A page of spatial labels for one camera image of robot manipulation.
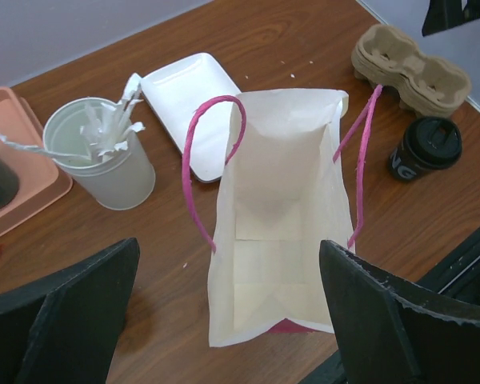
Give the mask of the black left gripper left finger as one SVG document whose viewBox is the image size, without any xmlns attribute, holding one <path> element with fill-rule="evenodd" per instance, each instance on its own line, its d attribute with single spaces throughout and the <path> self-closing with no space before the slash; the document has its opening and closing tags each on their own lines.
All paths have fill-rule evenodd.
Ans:
<svg viewBox="0 0 480 384">
<path fill-rule="evenodd" d="M 139 257 L 127 238 L 0 294 L 0 383 L 104 383 Z"/>
</svg>

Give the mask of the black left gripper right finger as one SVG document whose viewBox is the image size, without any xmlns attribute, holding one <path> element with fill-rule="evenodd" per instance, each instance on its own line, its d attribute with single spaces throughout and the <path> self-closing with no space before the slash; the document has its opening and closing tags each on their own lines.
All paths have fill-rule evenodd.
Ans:
<svg viewBox="0 0 480 384">
<path fill-rule="evenodd" d="M 322 285 L 350 383 L 480 383 L 480 306 L 436 294 L 331 240 Z"/>
</svg>

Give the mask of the dark brown coffee cup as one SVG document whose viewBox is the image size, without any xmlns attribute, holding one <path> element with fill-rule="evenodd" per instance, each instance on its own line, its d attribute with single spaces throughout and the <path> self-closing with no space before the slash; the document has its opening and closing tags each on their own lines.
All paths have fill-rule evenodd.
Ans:
<svg viewBox="0 0 480 384">
<path fill-rule="evenodd" d="M 395 147 L 387 160 L 387 169 L 396 180 L 412 182 L 424 177 L 428 171 L 417 162 L 414 154 L 406 147 L 404 140 Z"/>
</svg>

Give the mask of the black coffee lid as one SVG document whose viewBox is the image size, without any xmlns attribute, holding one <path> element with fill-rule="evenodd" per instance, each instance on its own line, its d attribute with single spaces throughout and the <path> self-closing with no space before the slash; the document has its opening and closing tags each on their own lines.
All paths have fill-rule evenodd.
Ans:
<svg viewBox="0 0 480 384">
<path fill-rule="evenodd" d="M 403 148 L 427 170 L 451 167 L 462 155 L 462 136 L 448 118 L 423 117 L 413 121 L 403 136 Z"/>
</svg>

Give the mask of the pink cakes paper bag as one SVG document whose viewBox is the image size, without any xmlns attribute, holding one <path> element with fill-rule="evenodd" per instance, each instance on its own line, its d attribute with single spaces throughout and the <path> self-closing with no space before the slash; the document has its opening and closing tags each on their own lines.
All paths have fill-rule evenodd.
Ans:
<svg viewBox="0 0 480 384">
<path fill-rule="evenodd" d="M 251 91 L 217 96 L 195 110 L 182 154 L 182 191 L 198 222 L 190 180 L 194 134 L 205 112 L 231 104 L 215 228 L 200 228 L 211 248 L 210 346 L 231 346 L 268 332 L 333 331 L 319 248 L 331 240 L 353 249 L 361 232 L 364 166 L 380 94 L 380 89 L 372 93 L 354 122 L 362 128 L 354 205 L 341 163 L 350 140 L 340 132 L 347 92 Z"/>
</svg>

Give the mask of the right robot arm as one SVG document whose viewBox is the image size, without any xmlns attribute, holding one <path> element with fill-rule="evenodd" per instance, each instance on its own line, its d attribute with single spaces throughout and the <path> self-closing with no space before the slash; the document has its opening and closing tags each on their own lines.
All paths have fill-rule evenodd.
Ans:
<svg viewBox="0 0 480 384">
<path fill-rule="evenodd" d="M 422 36 L 453 29 L 480 19 L 480 0 L 429 0 Z"/>
</svg>

